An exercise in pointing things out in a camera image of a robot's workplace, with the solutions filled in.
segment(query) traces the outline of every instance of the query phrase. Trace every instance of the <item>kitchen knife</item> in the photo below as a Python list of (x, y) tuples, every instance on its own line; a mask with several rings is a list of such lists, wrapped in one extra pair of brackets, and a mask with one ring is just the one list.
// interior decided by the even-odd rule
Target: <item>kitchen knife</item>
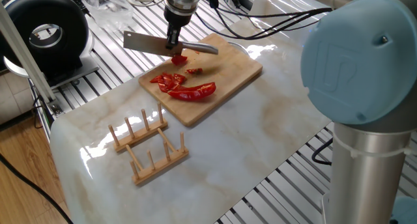
[(143, 35), (130, 31), (124, 32), (123, 47), (136, 51), (173, 57), (175, 55), (181, 55), (182, 49), (188, 48), (203, 53), (210, 53), (215, 55), (219, 54), (219, 51), (216, 47), (208, 44), (202, 44), (198, 42), (179, 42), (178, 45), (173, 49), (167, 49), (165, 47), (166, 43), (166, 38)]

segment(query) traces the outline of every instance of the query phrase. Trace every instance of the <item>wooden floor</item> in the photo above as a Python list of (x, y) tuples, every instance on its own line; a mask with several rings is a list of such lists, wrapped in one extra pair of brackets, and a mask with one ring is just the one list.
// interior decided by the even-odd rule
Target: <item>wooden floor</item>
[[(33, 126), (33, 118), (0, 132), (0, 153), (69, 215), (48, 140), (43, 129)], [(66, 222), (47, 200), (0, 163), (0, 224), (9, 223)]]

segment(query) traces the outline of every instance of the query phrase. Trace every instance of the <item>sliced red pepper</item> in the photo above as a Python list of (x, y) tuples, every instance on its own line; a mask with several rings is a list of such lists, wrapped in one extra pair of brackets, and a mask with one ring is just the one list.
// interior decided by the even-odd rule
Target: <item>sliced red pepper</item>
[(164, 93), (167, 93), (167, 92), (168, 92), (167, 87), (165, 86), (165, 84), (163, 84), (163, 83), (158, 83), (158, 85), (159, 85), (159, 89), (160, 89), (162, 92), (164, 92)]
[(171, 74), (163, 73), (162, 76), (164, 77), (164, 84), (167, 90), (171, 90), (175, 86), (173, 81), (173, 76)]
[(174, 74), (174, 76), (173, 76), (173, 81), (174, 81), (175, 84), (182, 84), (186, 80), (187, 80), (187, 78), (184, 77), (183, 75), (180, 75), (180, 74)]
[(175, 65), (180, 65), (187, 61), (187, 57), (182, 55), (175, 55), (174, 57), (172, 57), (171, 61)]
[(192, 68), (189, 70), (185, 70), (185, 72), (189, 73), (189, 74), (200, 74), (203, 72), (202, 68)]
[(162, 75), (154, 77), (154, 79), (152, 79), (150, 82), (151, 83), (158, 83), (158, 81), (160, 81), (160, 80), (163, 80)]
[(187, 89), (169, 91), (168, 94), (178, 100), (194, 101), (213, 94), (215, 90), (216, 84), (212, 82), (200, 85), (198, 87), (188, 87)]

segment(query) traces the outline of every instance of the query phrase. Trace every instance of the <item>white tile floor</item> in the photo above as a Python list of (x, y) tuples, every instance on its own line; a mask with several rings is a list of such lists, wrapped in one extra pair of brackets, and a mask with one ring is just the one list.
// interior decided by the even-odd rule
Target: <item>white tile floor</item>
[(30, 111), (32, 102), (26, 78), (12, 73), (0, 76), (0, 124)]

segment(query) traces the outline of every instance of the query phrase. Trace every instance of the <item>clear plastic bag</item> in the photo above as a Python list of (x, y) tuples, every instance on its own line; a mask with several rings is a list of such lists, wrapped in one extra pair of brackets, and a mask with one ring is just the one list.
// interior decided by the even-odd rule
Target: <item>clear plastic bag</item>
[(98, 26), (111, 31), (134, 24), (133, 7), (126, 0), (81, 0)]

